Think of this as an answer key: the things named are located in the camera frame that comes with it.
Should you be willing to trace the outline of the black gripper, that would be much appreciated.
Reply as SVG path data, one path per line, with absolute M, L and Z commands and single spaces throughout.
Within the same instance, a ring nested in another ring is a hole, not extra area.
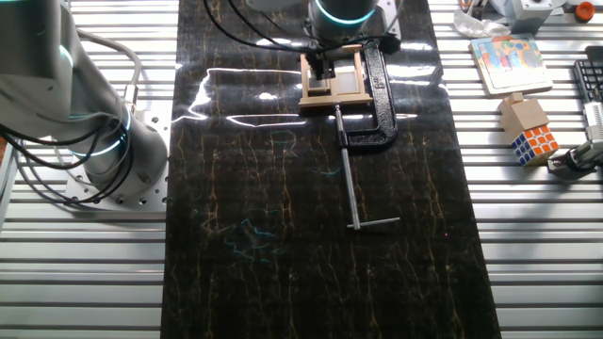
M 334 61 L 339 48 L 334 46 L 312 45 L 306 51 L 306 59 L 312 66 L 312 75 L 316 79 L 335 78 Z

